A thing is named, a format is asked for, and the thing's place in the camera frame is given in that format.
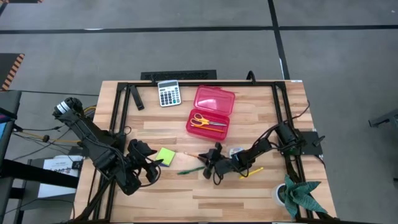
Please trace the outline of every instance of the sticky note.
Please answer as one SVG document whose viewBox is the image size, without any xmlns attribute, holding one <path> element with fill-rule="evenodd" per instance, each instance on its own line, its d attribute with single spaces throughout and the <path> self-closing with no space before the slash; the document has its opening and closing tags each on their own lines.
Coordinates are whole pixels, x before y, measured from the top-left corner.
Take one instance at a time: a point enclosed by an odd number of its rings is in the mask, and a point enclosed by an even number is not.
<svg viewBox="0 0 398 224">
<path fill-rule="evenodd" d="M 156 160 L 163 159 L 162 164 L 165 166 L 170 166 L 174 158 L 175 152 L 171 151 L 170 149 L 162 148 L 160 149 L 159 153 L 156 156 Z"/>
</svg>

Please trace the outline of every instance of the gray floor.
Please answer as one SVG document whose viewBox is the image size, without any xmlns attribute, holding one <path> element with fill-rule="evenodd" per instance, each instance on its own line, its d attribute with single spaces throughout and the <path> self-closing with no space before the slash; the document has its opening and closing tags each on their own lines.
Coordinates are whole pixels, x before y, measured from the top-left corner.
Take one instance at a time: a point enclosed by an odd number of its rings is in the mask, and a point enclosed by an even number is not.
<svg viewBox="0 0 398 224">
<path fill-rule="evenodd" d="M 274 2 L 280 26 L 398 24 L 393 0 Z M 263 0 L 46 0 L 10 4 L 0 17 L 1 30 L 271 24 Z M 372 129 L 368 119 L 398 108 L 398 30 L 283 31 L 281 36 L 290 77 L 304 81 L 315 126 L 326 136 L 326 171 L 338 216 L 396 223 L 396 131 L 389 125 Z M 141 72 L 159 70 L 217 69 L 226 79 L 253 70 L 257 78 L 282 78 L 272 31 L 24 34 L 0 35 L 0 42 L 0 52 L 25 53 L 13 90 L 98 94 L 103 80 L 136 80 Z M 51 111 L 65 97 L 24 93 L 18 124 L 56 125 Z M 85 105 L 97 100 L 79 98 Z M 7 158 L 37 147 L 13 138 Z M 56 154 L 49 149 L 29 158 Z M 15 206 L 9 203 L 9 209 Z M 57 222 L 69 213 L 69 205 L 34 210 L 24 223 Z"/>
</svg>

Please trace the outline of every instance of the potted plant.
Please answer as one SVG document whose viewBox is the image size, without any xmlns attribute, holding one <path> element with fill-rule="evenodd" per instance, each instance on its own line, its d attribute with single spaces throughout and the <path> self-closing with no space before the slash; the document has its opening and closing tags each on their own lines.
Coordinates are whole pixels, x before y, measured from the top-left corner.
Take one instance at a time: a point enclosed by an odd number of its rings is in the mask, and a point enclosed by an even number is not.
<svg viewBox="0 0 398 224">
<path fill-rule="evenodd" d="M 285 175 L 285 183 L 273 189 L 272 197 L 278 205 L 285 206 L 292 218 L 297 214 L 297 205 L 314 212 L 327 213 L 313 197 L 309 196 L 320 183 L 311 181 L 295 184 L 289 175 Z"/>
</svg>

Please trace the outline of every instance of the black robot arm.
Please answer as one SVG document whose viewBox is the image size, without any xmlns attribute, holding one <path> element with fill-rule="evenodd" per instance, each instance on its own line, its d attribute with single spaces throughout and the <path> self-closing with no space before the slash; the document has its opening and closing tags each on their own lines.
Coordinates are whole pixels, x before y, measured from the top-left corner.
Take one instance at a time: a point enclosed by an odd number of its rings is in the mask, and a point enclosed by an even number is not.
<svg viewBox="0 0 398 224">
<path fill-rule="evenodd" d="M 150 184 L 159 178 L 159 164 L 162 160 L 146 161 L 147 156 L 156 153 L 155 150 L 150 149 L 146 143 L 133 139 L 127 147 L 129 154 L 124 156 L 119 149 L 124 147 L 124 141 L 120 139 L 125 138 L 125 134 L 115 135 L 101 130 L 90 119 L 84 117 L 83 107 L 78 99 L 67 98 L 55 107 L 53 115 L 81 140 L 79 145 L 88 150 L 95 168 L 107 179 L 115 178 L 126 195 L 133 194 L 141 187 L 138 178 L 141 169 L 147 171 L 146 177 Z"/>
<path fill-rule="evenodd" d="M 273 131 L 277 133 L 279 140 L 279 145 L 276 145 L 276 147 L 272 147 L 273 143 L 268 140 Z M 247 176 L 248 170 L 252 167 L 256 158 L 271 149 L 278 149 L 280 152 L 284 152 L 300 149 L 305 144 L 306 142 L 300 131 L 292 128 L 287 121 L 284 121 L 265 131 L 250 149 L 239 151 L 231 155 L 231 158 L 221 154 L 222 147 L 219 142 L 215 145 L 216 149 L 210 149 L 207 153 L 199 156 L 206 159 L 206 169 L 203 171 L 203 175 L 209 179 L 214 168 L 213 181 L 218 185 L 223 179 L 223 175 L 228 172 L 239 172 L 242 176 Z M 220 179 L 219 182 L 215 180 L 215 175 Z"/>
</svg>

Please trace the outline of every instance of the cable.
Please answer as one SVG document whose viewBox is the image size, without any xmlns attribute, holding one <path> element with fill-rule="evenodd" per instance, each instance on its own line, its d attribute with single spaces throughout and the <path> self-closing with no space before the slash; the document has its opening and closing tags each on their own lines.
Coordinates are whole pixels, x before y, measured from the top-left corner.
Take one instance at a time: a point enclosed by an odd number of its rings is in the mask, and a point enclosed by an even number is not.
<svg viewBox="0 0 398 224">
<path fill-rule="evenodd" d="M 296 119 L 296 118 L 299 118 L 299 117 L 301 117 L 308 109 L 309 109 L 309 107 L 310 107 L 310 102 L 307 100 L 307 102 L 308 102 L 308 106 L 299 114 L 299 115 L 297 115 L 297 116 L 294 116 L 293 118 L 290 118 L 290 119 L 286 119 L 286 120 L 284 120 L 284 121 L 282 121 L 282 122 L 280 122 L 280 123 L 278 123 L 278 124 L 275 124 L 275 125 L 273 125 L 272 127 L 270 127 L 269 129 L 267 129 L 262 135 L 260 135 L 260 137 L 253 143 L 253 145 L 252 145 L 252 148 L 260 141 L 260 139 L 264 136 L 264 135 L 266 135 L 264 138 L 268 138 L 270 135 L 271 135 L 271 132 L 273 131 L 273 130 L 275 130 L 278 126 L 280 126 L 281 124 L 284 124 L 284 123 L 286 123 L 286 122 L 288 122 L 288 121 L 292 121 L 293 119 Z"/>
<path fill-rule="evenodd" d="M 96 109 L 96 106 L 89 106 L 89 107 L 87 107 L 83 112 L 84 113 L 86 113 L 87 111 L 89 111 L 89 110 L 92 110 L 92 109 Z"/>
<path fill-rule="evenodd" d="M 321 163 L 323 164 L 324 168 L 326 168 L 325 162 L 321 159 L 320 155 L 314 155 Z"/>
<path fill-rule="evenodd" d="M 125 129 L 125 128 L 129 128 L 129 129 L 130 129 L 130 131 L 129 131 L 128 133 L 125 133 L 125 134 L 124 134 L 125 136 L 127 136 L 128 134 L 130 134 L 130 133 L 131 133 L 132 129 L 131 129 L 131 127 L 130 127 L 130 126 L 125 126 L 125 127 L 124 127 L 124 129 Z"/>
<path fill-rule="evenodd" d="M 76 123 L 74 123 L 73 121 L 71 121 L 71 120 L 69 120 L 69 119 L 68 119 L 67 121 L 72 122 L 72 123 L 76 126 L 76 128 L 77 128 L 82 134 L 84 134 L 83 130 L 79 127 L 79 125 L 77 125 Z M 87 128 L 88 130 L 90 130 L 89 127 L 86 125 L 86 123 L 84 123 L 84 122 L 82 122 L 82 123 L 86 126 L 86 128 Z M 92 136 L 94 136 L 94 138 L 96 139 L 96 141 L 93 141 L 93 140 L 91 140 L 90 138 L 87 138 L 87 137 L 84 137 L 83 139 L 87 139 L 89 142 L 91 142 L 91 143 L 93 143 L 93 144 L 95 144 L 95 145 L 97 145 L 97 146 L 106 147 L 106 148 L 111 149 L 112 151 L 114 151 L 114 152 L 116 153 L 116 155 L 119 157 L 120 163 L 122 164 L 123 173 L 124 173 L 124 179 L 127 180 L 126 165 L 124 164 L 123 155 L 121 154 L 121 152 L 120 152 L 118 149 L 115 149 L 114 147 L 111 147 L 111 146 L 108 146 L 108 145 L 106 145 L 106 144 L 103 144 L 103 143 L 98 142 L 98 138 L 97 138 L 94 134 L 92 134 L 91 132 L 90 132 L 90 134 L 91 134 Z"/>
<path fill-rule="evenodd" d="M 275 146 L 276 148 L 279 148 L 278 144 L 274 143 L 274 142 L 269 142 L 270 145 Z"/>
<path fill-rule="evenodd" d="M 143 155 L 140 151 L 138 151 L 138 149 L 136 149 L 135 147 L 133 147 L 133 148 L 134 148 L 134 149 L 138 152 L 138 154 L 140 154 L 143 158 L 145 158 L 145 159 L 147 159 L 147 160 L 149 160 L 149 161 L 151 161 L 152 163 L 155 164 L 155 161 L 153 161 L 152 159 L 149 159 L 147 156 L 144 156 L 144 155 Z M 149 187 L 149 186 L 151 186 L 152 184 L 156 183 L 156 182 L 159 180 L 160 175 L 162 174 L 162 169 L 160 168 L 159 165 L 156 165 L 156 168 L 158 168 L 159 173 L 157 174 L 157 177 L 156 177 L 155 181 L 153 181 L 152 183 L 149 183 L 149 184 L 142 185 L 142 186 L 140 186 L 140 188 L 141 188 L 141 187 Z"/>
<path fill-rule="evenodd" d="M 27 133 L 27 132 L 25 132 L 25 131 L 21 131 L 21 133 L 27 134 L 27 135 L 30 135 L 30 136 L 33 136 L 33 137 L 36 137 L 36 138 L 39 138 L 39 139 L 41 139 L 43 142 L 45 142 L 45 141 L 44 141 L 45 136 L 39 136 L 39 135 L 37 135 L 37 134 Z M 70 142 L 70 143 L 78 143 L 78 142 L 80 142 L 80 140 L 64 140 L 64 139 L 49 139 L 49 140 L 54 141 L 54 142 Z"/>
<path fill-rule="evenodd" d="M 43 200 L 43 201 L 60 201 L 60 202 L 68 202 L 68 203 L 71 203 L 71 204 L 72 204 L 72 209 L 73 209 L 73 219 L 75 219 L 75 204 L 74 204 L 73 202 L 71 202 L 71 201 L 68 201 L 68 200 L 61 200 L 61 199 L 37 198 L 37 199 L 35 199 L 35 200 L 33 200 L 33 201 L 30 201 L 30 202 L 28 202 L 28 203 L 26 203 L 26 204 L 23 204 L 23 205 L 21 205 L 21 206 L 19 206 L 19 207 L 16 207 L 16 208 L 14 208 L 14 209 L 12 209 L 12 210 L 6 212 L 5 214 L 7 214 L 7 213 L 9 213 L 9 212 L 12 212 L 12 211 L 15 211 L 15 210 L 17 210 L 17 209 L 19 209 L 19 208 L 22 208 L 23 206 L 26 206 L 26 205 L 28 205 L 28 204 L 30 204 L 30 203 L 33 203 L 33 202 L 37 201 L 37 200 Z"/>
<path fill-rule="evenodd" d="M 65 124 L 62 126 L 56 126 L 54 128 L 48 128 L 48 129 L 29 129 L 29 128 L 22 128 L 22 129 L 27 130 L 27 131 L 51 131 L 51 130 L 58 130 L 64 126 L 65 126 Z"/>
<path fill-rule="evenodd" d="M 63 133 L 58 139 L 64 137 L 64 135 L 66 135 L 68 131 L 65 131 L 65 133 Z M 50 142 L 48 145 L 46 145 L 46 146 L 44 146 L 44 147 L 42 147 L 42 148 L 40 148 L 40 149 L 38 149 L 38 150 L 36 150 L 36 151 L 34 151 L 34 152 L 28 153 L 28 154 L 23 155 L 23 156 L 19 156 L 19 157 L 15 158 L 15 159 L 12 159 L 12 160 L 15 161 L 15 160 L 17 160 L 17 159 L 21 159 L 21 158 L 23 158 L 23 157 L 30 156 L 30 155 L 32 155 L 32 154 L 35 154 L 36 152 L 39 152 L 39 151 L 45 149 L 46 147 L 51 146 L 52 144 L 53 144 L 53 142 Z"/>
<path fill-rule="evenodd" d="M 15 135 L 15 136 L 19 136 L 19 137 L 21 137 L 21 138 L 23 138 L 23 139 L 26 139 L 26 140 L 30 140 L 30 141 L 36 141 L 36 142 L 43 142 L 43 141 L 41 141 L 41 140 L 39 140 L 39 139 L 37 139 L 36 137 L 26 137 L 26 136 L 21 136 L 21 135 L 19 135 L 19 134 L 16 134 L 16 133 L 12 133 L 13 135 Z M 66 145 L 66 144 L 55 144 L 55 143 L 53 143 L 52 144 L 53 146 L 66 146 L 66 147 L 71 147 L 72 145 Z"/>
<path fill-rule="evenodd" d="M 217 174 L 218 179 L 220 180 L 220 181 L 218 181 L 218 182 L 216 182 L 216 174 Z M 218 175 L 217 169 L 214 167 L 213 183 L 214 183 L 215 185 L 219 185 L 223 179 L 224 179 L 224 175 L 222 175 L 222 174 L 221 174 L 221 175 Z"/>
<path fill-rule="evenodd" d="M 91 193 L 93 193 L 93 186 L 94 186 L 94 181 L 95 181 L 95 176 L 97 175 L 97 170 L 94 169 L 94 174 L 93 174 L 93 180 L 91 181 L 91 187 L 90 187 L 90 192 L 88 194 L 88 200 L 87 200 L 87 207 L 90 204 L 91 200 Z"/>
</svg>

